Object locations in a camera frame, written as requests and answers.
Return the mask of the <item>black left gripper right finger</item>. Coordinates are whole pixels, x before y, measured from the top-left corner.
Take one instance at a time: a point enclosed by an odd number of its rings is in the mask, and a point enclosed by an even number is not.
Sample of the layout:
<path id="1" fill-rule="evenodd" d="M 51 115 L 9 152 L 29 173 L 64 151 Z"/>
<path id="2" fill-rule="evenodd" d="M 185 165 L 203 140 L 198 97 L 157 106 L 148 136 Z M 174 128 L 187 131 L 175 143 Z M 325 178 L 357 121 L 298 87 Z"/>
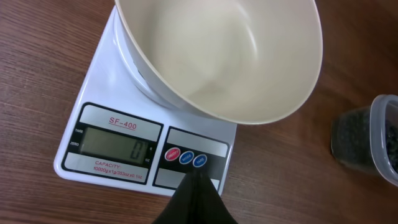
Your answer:
<path id="1" fill-rule="evenodd" d="M 237 224 L 214 188 L 210 178 L 195 172 L 196 199 L 195 223 L 199 224 Z"/>

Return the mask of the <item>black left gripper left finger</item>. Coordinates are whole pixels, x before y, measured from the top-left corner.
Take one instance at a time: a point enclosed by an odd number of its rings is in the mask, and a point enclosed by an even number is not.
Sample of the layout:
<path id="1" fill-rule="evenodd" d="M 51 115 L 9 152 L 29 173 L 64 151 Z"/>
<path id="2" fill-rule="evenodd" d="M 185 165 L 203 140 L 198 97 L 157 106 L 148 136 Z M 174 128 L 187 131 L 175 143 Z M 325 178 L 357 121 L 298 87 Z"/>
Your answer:
<path id="1" fill-rule="evenodd" d="M 195 220 L 196 173 L 185 175 L 160 215 L 153 224 L 191 224 Z"/>

